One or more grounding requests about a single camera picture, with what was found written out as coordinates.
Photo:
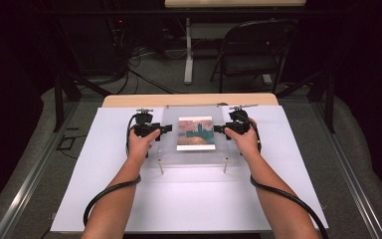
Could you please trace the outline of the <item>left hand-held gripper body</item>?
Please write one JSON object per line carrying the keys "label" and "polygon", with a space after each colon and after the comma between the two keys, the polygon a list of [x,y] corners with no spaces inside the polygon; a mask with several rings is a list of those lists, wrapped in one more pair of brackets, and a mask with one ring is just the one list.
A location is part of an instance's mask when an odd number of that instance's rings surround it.
{"label": "left hand-held gripper body", "polygon": [[153,115],[150,109],[138,109],[135,115],[134,132],[137,136],[148,136],[160,128],[160,123],[152,122]]}

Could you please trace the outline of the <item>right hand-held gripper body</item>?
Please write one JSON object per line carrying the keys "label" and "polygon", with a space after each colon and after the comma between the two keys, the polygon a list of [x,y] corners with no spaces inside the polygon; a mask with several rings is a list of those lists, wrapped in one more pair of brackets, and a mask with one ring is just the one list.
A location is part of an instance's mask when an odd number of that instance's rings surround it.
{"label": "right hand-held gripper body", "polygon": [[238,134],[246,133],[251,126],[256,126],[253,121],[250,120],[244,106],[230,107],[229,116],[232,120],[227,123],[227,127]]}

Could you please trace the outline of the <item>clear acrylic photo frame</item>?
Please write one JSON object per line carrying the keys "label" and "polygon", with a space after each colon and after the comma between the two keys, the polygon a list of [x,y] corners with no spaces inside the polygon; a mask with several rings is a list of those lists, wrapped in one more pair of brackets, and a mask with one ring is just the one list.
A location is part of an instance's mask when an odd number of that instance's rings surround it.
{"label": "clear acrylic photo frame", "polygon": [[213,125],[224,125],[223,108],[220,106],[168,107],[163,110],[163,125],[172,124],[172,131],[165,133],[157,144],[155,164],[166,172],[169,168],[220,167],[230,161],[229,144],[223,133],[214,132],[214,150],[178,150],[177,130],[181,117],[211,117]]}

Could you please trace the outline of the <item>painting print card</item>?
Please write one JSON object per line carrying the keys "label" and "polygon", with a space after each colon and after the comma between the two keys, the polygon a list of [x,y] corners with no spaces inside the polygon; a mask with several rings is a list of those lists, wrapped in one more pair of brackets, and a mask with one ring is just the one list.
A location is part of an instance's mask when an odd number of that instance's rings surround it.
{"label": "painting print card", "polygon": [[211,117],[181,117],[178,121],[178,150],[214,150],[214,126]]}

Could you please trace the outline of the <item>person's right hand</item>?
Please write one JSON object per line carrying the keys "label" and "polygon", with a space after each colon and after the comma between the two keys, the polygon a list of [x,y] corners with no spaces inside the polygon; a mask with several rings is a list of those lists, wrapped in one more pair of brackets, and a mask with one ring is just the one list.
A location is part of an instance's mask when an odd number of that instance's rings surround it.
{"label": "person's right hand", "polygon": [[244,134],[238,134],[230,128],[225,129],[225,133],[236,143],[236,146],[247,163],[261,157],[258,150],[258,137],[256,126],[251,126]]}

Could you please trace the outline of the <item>person's left hand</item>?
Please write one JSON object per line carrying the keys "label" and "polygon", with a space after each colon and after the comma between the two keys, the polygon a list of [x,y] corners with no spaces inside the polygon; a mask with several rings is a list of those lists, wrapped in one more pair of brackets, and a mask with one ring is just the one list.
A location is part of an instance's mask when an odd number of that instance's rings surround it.
{"label": "person's left hand", "polygon": [[147,136],[138,136],[133,127],[129,132],[127,158],[134,163],[142,165],[151,148],[151,143],[160,135],[160,130],[156,129]]}

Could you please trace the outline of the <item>wooden table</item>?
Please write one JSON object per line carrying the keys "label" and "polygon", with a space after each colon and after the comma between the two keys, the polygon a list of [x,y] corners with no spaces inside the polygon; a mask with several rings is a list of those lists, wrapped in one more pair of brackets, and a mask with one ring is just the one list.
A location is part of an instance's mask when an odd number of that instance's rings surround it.
{"label": "wooden table", "polygon": [[153,108],[166,106],[206,106],[226,104],[277,106],[274,94],[178,94],[178,95],[112,95],[103,100],[103,108]]}

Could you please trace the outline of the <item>black folding chair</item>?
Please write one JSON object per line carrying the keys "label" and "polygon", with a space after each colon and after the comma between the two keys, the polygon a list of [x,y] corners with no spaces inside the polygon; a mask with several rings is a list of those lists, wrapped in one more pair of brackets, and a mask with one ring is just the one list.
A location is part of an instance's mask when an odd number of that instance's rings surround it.
{"label": "black folding chair", "polygon": [[274,93],[296,31],[297,22],[292,19],[249,21],[233,27],[219,48],[211,81],[219,75],[222,93],[225,77],[274,75]]}

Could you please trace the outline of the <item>white table board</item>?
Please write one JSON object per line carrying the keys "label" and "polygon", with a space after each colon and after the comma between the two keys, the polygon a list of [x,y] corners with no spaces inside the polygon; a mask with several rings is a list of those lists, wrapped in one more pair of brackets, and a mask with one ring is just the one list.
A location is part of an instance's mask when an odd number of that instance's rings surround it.
{"label": "white table board", "polygon": [[[98,109],[75,166],[52,229],[80,233],[90,201],[125,161],[126,130],[134,108]],[[274,171],[312,208],[324,215],[304,162],[280,106],[251,106],[257,122],[262,155]],[[270,225],[260,206],[250,172],[229,144],[230,161],[220,167],[169,168],[155,164],[157,143],[141,169],[141,181],[126,227],[129,233],[231,233],[266,231]]]}

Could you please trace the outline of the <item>white-legged desk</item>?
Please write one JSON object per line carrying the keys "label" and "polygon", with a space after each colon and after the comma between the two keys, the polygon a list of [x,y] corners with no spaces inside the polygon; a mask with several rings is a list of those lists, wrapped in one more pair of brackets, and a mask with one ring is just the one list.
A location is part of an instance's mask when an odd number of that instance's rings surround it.
{"label": "white-legged desk", "polygon": [[[275,9],[281,7],[303,7],[306,0],[165,0],[164,6],[171,10],[241,10],[243,8]],[[184,84],[190,85],[193,80],[193,40],[223,39],[233,27],[233,22],[227,23],[196,23],[190,17],[186,18],[186,63]]]}

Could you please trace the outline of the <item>black metal stand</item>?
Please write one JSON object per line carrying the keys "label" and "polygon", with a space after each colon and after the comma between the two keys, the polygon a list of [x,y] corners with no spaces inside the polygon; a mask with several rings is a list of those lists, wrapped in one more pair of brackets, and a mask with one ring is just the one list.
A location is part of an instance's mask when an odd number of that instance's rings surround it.
{"label": "black metal stand", "polygon": [[307,78],[293,84],[291,87],[276,93],[276,97],[278,99],[288,97],[308,83],[311,83],[311,88],[307,94],[308,100],[311,103],[319,103],[322,98],[325,98],[324,122],[328,130],[331,133],[335,133],[333,125],[335,77],[331,71],[315,72]]}
{"label": "black metal stand", "polygon": [[103,97],[110,95],[109,91],[74,73],[62,73],[56,75],[54,79],[56,111],[56,124],[54,127],[54,132],[59,131],[65,121],[64,95],[74,102],[78,102],[83,97],[77,87],[77,83],[86,86],[88,89],[100,94]]}

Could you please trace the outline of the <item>dark equipment cabinet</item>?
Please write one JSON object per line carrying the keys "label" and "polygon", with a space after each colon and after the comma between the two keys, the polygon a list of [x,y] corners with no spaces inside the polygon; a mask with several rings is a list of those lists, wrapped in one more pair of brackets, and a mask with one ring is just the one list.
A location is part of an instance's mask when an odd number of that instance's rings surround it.
{"label": "dark equipment cabinet", "polygon": [[120,29],[113,19],[67,17],[60,23],[82,74],[114,76],[125,69]]}

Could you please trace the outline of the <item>aluminium floor rail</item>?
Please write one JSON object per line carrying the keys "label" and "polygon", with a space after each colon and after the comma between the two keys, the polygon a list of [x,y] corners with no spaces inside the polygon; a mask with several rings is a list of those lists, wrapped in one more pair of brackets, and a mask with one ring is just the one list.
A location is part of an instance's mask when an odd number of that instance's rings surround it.
{"label": "aluminium floor rail", "polygon": [[350,162],[344,152],[344,149],[338,139],[338,136],[331,132],[325,122],[325,112],[320,103],[312,103],[311,107],[320,122],[321,127],[332,145],[333,151],[337,157],[337,165],[341,171],[342,177],[350,191],[357,210],[370,234],[371,239],[382,239],[382,226],[374,212],[370,200],[367,198]]}
{"label": "aluminium floor rail", "polygon": [[29,203],[78,102],[63,103],[62,126],[54,131],[56,104],[45,102],[42,115],[9,181],[0,194],[0,239],[9,239]]}

